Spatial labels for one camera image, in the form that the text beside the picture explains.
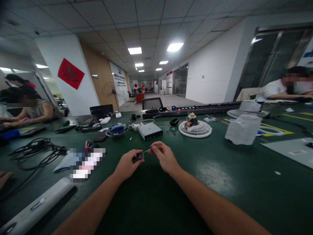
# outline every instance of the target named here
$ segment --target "floor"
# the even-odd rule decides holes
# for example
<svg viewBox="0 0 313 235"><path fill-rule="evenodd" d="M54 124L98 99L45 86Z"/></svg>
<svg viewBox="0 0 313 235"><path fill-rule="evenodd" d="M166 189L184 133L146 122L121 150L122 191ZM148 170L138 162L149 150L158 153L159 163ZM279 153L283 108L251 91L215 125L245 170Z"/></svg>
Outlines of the floor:
<svg viewBox="0 0 313 235"><path fill-rule="evenodd" d="M154 98L154 97L161 97L163 107L171 107L171 106L188 106L188 105L202 105L202 103L195 102L192 100L188 100L184 97L176 96L176 95L159 95L154 92L149 92L145 94L145 98ZM120 106L121 112L126 111L134 111L134 110L142 110L142 103L137 104L136 102L129 102L131 100L134 100L134 98L130 98L128 102L122 104Z"/></svg>

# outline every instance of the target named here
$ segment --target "red tag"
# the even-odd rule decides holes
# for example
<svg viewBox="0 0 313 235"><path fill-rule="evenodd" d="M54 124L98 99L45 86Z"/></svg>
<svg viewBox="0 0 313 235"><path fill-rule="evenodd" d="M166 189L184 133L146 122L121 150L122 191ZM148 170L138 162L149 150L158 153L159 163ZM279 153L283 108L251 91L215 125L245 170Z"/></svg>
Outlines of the red tag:
<svg viewBox="0 0 313 235"><path fill-rule="evenodd" d="M85 73L72 65L67 59L63 59L59 68L58 77L64 82L77 90L84 75Z"/></svg>

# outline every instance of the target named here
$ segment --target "ceiling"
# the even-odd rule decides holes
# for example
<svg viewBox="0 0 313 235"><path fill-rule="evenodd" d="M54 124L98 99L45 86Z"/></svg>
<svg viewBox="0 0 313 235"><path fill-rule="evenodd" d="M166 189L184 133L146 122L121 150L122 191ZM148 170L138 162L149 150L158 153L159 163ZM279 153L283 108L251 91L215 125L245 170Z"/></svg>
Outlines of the ceiling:
<svg viewBox="0 0 313 235"><path fill-rule="evenodd" d="M2 12L0 37L22 43L21 54L45 65L33 39L75 33L130 76L160 77L245 17L313 10L310 1L11 0ZM167 52L173 42L184 45ZM132 47L141 47L142 54L130 55ZM164 60L168 64L159 65ZM136 72L135 63L144 63L139 69L145 72Z"/></svg>

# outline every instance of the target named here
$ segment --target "power strip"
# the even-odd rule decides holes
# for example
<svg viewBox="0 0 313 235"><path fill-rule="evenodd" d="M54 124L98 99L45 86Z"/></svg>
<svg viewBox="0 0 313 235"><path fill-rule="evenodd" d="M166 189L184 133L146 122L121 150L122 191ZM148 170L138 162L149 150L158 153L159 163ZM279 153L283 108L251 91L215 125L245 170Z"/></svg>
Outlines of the power strip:
<svg viewBox="0 0 313 235"><path fill-rule="evenodd" d="M26 234L73 187L74 184L71 183L69 179L62 178L24 210L18 213L13 219L7 222L0 229L0 234Z"/></svg>

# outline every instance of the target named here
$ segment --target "woman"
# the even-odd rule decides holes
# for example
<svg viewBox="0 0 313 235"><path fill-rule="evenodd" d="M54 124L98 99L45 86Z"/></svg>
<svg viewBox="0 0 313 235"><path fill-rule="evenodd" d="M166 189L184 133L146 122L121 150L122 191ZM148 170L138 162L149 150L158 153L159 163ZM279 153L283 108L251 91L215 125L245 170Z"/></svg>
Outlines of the woman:
<svg viewBox="0 0 313 235"><path fill-rule="evenodd" d="M28 80L22 79L16 74L8 74L6 79L10 81L13 85L19 87L19 89L25 91L26 93L32 94L35 98L41 99L40 95L35 91L35 85L30 83Z"/></svg>
<svg viewBox="0 0 313 235"><path fill-rule="evenodd" d="M16 87L1 91L1 97L7 98L8 107L23 107L22 112L13 118L0 118L5 127L16 127L57 119L62 116L58 108L46 100L37 99Z"/></svg>

